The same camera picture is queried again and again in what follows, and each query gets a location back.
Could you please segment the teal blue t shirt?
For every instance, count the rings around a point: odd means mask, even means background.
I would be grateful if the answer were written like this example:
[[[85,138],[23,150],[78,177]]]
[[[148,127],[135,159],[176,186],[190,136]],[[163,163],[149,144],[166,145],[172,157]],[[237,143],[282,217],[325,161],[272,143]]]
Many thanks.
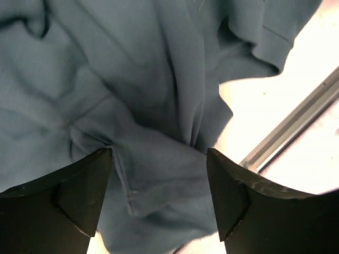
[[[1,1],[1,190],[112,150],[110,253],[216,232],[219,85],[280,74],[320,1]]]

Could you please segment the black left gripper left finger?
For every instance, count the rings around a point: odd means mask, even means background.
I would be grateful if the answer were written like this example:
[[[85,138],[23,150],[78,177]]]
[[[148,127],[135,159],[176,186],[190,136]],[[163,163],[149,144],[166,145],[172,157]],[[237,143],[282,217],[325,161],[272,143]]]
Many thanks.
[[[1,253],[87,253],[111,174],[111,150],[1,193]]]

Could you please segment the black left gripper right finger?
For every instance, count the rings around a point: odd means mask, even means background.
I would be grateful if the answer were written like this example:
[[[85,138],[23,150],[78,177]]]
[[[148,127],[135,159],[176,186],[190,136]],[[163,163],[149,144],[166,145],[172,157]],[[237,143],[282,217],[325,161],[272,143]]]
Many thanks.
[[[227,253],[338,253],[338,191],[314,195],[207,151],[219,239]]]

